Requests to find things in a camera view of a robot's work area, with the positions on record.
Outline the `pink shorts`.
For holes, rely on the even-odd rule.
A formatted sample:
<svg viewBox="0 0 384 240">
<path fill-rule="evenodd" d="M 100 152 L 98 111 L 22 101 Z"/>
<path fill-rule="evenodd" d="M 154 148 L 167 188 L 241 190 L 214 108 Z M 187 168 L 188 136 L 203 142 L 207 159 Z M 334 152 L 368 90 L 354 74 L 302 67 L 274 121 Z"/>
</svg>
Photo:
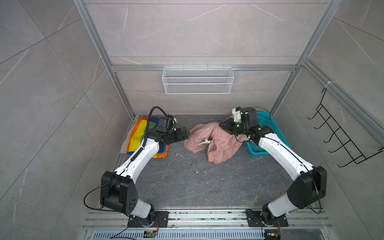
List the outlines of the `pink shorts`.
<svg viewBox="0 0 384 240">
<path fill-rule="evenodd" d="M 245 135 L 231 135 L 219 123 L 198 124 L 190 130 L 184 147 L 193 153 L 208 150 L 208 161 L 215 164 L 229 160 L 249 139 Z"/>
</svg>

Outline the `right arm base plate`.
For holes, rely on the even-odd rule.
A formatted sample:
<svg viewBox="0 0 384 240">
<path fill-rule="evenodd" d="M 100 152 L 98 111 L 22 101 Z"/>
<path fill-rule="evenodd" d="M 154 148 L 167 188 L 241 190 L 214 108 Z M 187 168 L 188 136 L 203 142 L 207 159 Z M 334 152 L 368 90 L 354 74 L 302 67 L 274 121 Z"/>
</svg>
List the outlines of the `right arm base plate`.
<svg viewBox="0 0 384 240">
<path fill-rule="evenodd" d="M 249 227 L 288 227 L 286 215 L 274 217 L 266 211 L 245 210 Z"/>
</svg>

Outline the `rainbow striped shorts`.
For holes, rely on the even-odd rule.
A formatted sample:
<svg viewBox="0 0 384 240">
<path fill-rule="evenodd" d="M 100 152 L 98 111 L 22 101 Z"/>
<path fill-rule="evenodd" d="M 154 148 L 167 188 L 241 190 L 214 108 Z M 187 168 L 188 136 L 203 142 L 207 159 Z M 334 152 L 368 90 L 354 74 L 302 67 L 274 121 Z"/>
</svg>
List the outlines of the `rainbow striped shorts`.
<svg viewBox="0 0 384 240">
<path fill-rule="evenodd" d="M 126 154 L 131 156 L 141 145 L 144 140 L 144 135 L 146 133 L 146 126 L 148 122 L 148 117 L 143 117 L 138 120 L 135 127 L 133 128 L 128 146 L 126 149 Z M 165 145 L 160 147 L 160 150 L 153 156 L 154 159 L 164 159 L 167 157 L 169 151 L 169 146 Z"/>
</svg>

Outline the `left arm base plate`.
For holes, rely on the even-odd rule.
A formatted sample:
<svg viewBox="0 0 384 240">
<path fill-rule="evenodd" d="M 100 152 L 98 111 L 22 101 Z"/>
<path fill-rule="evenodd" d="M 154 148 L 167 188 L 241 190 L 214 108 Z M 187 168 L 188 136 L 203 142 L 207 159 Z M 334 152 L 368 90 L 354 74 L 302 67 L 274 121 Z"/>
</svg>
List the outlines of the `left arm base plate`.
<svg viewBox="0 0 384 240">
<path fill-rule="evenodd" d="M 169 221 L 169 212 L 167 211 L 155 211 L 150 213 L 145 219 L 139 217 L 130 216 L 127 226 L 129 228 L 166 228 Z"/>
</svg>

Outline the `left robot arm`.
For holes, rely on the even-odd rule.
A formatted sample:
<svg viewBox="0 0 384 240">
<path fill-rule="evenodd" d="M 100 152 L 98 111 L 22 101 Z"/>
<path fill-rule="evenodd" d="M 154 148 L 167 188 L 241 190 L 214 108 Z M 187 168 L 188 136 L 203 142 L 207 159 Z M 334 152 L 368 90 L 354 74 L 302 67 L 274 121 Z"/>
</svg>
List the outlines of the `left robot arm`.
<svg viewBox="0 0 384 240">
<path fill-rule="evenodd" d="M 150 159 L 160 147 L 182 142 L 189 138 L 186 128 L 177 128 L 165 133 L 150 131 L 139 148 L 113 172 L 105 172 L 101 179 L 100 204 L 103 207 L 135 216 L 150 225 L 155 220 L 153 205 L 139 199 L 135 183 Z"/>
</svg>

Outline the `beige shorts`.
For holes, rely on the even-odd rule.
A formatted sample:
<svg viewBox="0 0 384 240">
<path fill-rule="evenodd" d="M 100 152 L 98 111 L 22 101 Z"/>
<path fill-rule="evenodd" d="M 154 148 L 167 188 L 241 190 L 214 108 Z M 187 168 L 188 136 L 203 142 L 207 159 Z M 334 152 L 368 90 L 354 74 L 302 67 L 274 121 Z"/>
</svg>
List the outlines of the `beige shorts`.
<svg viewBox="0 0 384 240">
<path fill-rule="evenodd" d="M 128 128 L 127 134 L 126 134 L 126 136 L 124 138 L 124 141 L 123 141 L 121 149 L 120 149 L 120 153 L 121 154 L 126 154 L 127 153 L 128 145 L 129 145 L 129 142 L 130 142 L 130 139 L 131 139 L 131 134 L 132 134 L 132 131 L 133 131 L 134 127 L 136 126 L 136 124 L 138 122 L 138 119 L 139 119 L 138 117 L 135 117 L 132 120 L 131 125 Z"/>
</svg>

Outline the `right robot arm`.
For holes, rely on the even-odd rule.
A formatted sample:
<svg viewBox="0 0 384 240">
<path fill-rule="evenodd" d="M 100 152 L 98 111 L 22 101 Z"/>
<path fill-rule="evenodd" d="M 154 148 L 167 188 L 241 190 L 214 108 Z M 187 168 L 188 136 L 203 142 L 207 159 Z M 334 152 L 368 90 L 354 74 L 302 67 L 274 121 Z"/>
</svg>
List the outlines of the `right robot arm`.
<svg viewBox="0 0 384 240">
<path fill-rule="evenodd" d="M 294 181 L 285 194 L 263 206 L 261 218 L 267 226 L 275 225 L 285 214 L 305 207 L 326 196 L 327 171 L 315 167 L 297 155 L 284 144 L 277 134 L 268 126 L 259 125 L 255 120 L 250 123 L 236 122 L 229 117 L 219 126 L 227 133 L 246 136 L 268 152 L 289 174 Z"/>
</svg>

